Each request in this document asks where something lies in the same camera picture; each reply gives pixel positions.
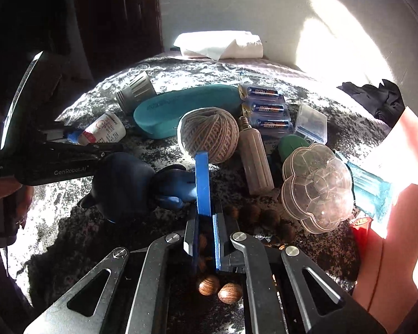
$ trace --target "black cloth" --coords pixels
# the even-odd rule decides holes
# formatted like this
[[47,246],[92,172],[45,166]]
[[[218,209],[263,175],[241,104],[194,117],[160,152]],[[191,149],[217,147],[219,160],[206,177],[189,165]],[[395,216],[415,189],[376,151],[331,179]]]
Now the black cloth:
[[345,91],[376,119],[393,128],[405,109],[401,92],[395,83],[382,79],[379,88],[366,84],[358,87],[353,83],[342,83],[338,89]]

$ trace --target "white wall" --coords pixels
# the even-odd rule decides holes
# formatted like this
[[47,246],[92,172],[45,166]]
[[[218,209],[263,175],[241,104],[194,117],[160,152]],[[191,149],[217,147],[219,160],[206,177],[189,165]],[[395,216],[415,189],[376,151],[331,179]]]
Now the white wall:
[[160,0],[164,47],[182,32],[248,30],[265,55],[335,86],[393,80],[418,115],[418,23],[403,0]]

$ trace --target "brown bead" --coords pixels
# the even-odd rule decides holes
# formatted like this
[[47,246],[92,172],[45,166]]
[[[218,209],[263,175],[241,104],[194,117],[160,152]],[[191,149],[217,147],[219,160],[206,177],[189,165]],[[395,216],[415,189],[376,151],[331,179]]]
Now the brown bead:
[[225,304],[234,304],[238,302],[242,296],[242,287],[239,284],[234,284],[232,282],[223,286],[218,292],[218,298]]
[[205,272],[207,270],[206,260],[201,256],[198,258],[198,268],[200,269],[200,272]]
[[259,222],[260,207],[257,205],[245,205],[240,209],[240,219],[248,225]]
[[277,226],[276,229],[277,236],[280,237],[282,243],[290,244],[293,242],[295,237],[295,228],[292,227],[290,224],[286,224],[283,221]]
[[275,231],[280,223],[280,215],[275,210],[264,210],[260,213],[260,225],[268,231]]
[[220,289],[220,281],[215,275],[207,275],[198,282],[198,291],[201,295],[214,295]]
[[223,213],[227,216],[231,216],[235,220],[239,219],[239,209],[235,206],[228,205],[223,209]]
[[199,248],[200,252],[206,249],[206,246],[208,245],[208,239],[203,234],[200,234],[199,236]]

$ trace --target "gray patterned blanket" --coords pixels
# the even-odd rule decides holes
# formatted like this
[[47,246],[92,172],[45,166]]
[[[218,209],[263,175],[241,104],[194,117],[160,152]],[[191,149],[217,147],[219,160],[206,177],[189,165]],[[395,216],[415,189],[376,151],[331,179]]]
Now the gray patterned blanket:
[[[150,76],[156,91],[163,93],[204,84],[234,85],[239,82],[239,73],[243,70],[275,78],[276,87],[284,91],[293,121],[301,102],[324,113],[328,118],[327,145],[352,161],[363,159],[387,134],[384,123],[371,117],[342,91],[263,59],[215,62],[160,55],[100,82],[67,108],[58,120],[86,128],[105,111],[115,112],[127,129],[127,135],[122,140],[127,152],[149,163],[155,170],[173,163],[192,169],[192,162],[183,157],[176,138],[148,140],[138,134],[133,121],[123,115],[114,98],[116,89],[128,84],[142,71]],[[223,205],[256,203],[261,208],[280,212],[282,218],[297,230],[294,244],[345,290],[352,290],[360,261],[347,222],[326,234],[305,233],[277,202],[278,189],[267,196],[248,196],[239,155],[234,155],[226,163],[211,165],[210,180],[212,194],[217,195]],[[37,312],[56,301],[113,248],[140,249],[162,235],[185,227],[188,207],[180,212],[158,208],[147,218],[135,220],[130,226],[114,225],[103,219],[95,208],[85,210],[76,206],[90,187],[91,177],[36,187],[25,230],[9,247],[9,272]],[[232,306],[214,302],[214,309],[194,313],[193,319],[188,320],[178,308],[177,298],[185,301],[179,295],[171,301],[170,332],[244,332],[244,321],[239,315],[243,309],[242,301]]]

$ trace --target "green plastic object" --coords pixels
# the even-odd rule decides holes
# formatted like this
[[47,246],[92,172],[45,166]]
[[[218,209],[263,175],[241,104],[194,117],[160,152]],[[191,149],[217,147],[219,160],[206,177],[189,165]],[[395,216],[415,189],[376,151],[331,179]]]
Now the green plastic object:
[[280,161],[284,163],[285,159],[287,159],[289,155],[299,147],[309,147],[309,143],[302,137],[296,136],[294,134],[289,134],[285,137],[282,137],[279,140],[279,144],[277,145]]
[[162,139],[176,136],[179,120],[191,110],[217,107],[236,116],[240,112],[241,104],[237,87],[204,85],[147,99],[136,108],[133,119],[148,138]]

